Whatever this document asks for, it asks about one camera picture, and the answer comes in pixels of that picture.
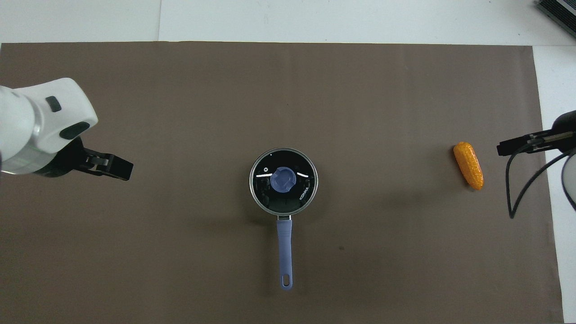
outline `purple handle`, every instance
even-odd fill
[[[292,220],[277,220],[280,255],[280,287],[292,289]]]

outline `white table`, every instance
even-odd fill
[[[155,40],[530,45],[543,127],[576,110],[576,39],[532,0],[0,2],[0,43]],[[576,212],[561,168],[548,170],[548,183],[564,320],[576,322]]]

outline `orange corn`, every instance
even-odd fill
[[[472,145],[467,142],[458,143],[454,146],[454,156],[456,156],[456,161],[466,182],[476,190],[482,189],[484,176]]]

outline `black cable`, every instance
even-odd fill
[[[518,209],[518,205],[520,204],[522,197],[524,196],[524,194],[526,193],[526,191],[528,190],[530,185],[534,182],[534,180],[536,180],[536,178],[538,178],[538,176],[541,175],[542,172],[544,172],[548,167],[550,167],[554,163],[560,161],[561,159],[565,158],[566,156],[568,156],[570,154],[569,151],[562,153],[561,155],[555,157],[552,161],[546,163],[543,167],[538,169],[538,171],[536,171],[536,173],[526,182],[526,184],[524,185],[522,190],[520,190],[518,198],[516,198],[516,202],[514,203],[514,208],[512,208],[511,203],[510,203],[510,177],[509,177],[510,164],[512,163],[512,160],[514,159],[514,157],[516,155],[523,152],[525,149],[528,149],[532,145],[533,144],[526,144],[526,145],[520,147],[519,149],[517,149],[510,156],[510,158],[508,159],[508,163],[506,164],[506,201],[508,203],[508,214],[510,215],[510,218],[514,218],[514,215],[516,214],[516,210]]]

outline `brown mat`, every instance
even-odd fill
[[[100,119],[86,147],[135,164],[2,176],[4,323],[561,322],[547,178],[507,216],[499,141],[542,129],[532,49],[268,43],[3,44],[0,84],[71,77]],[[476,149],[466,186],[451,148]],[[248,190],[294,147],[319,190],[275,217]],[[513,192],[543,155],[519,156]]]

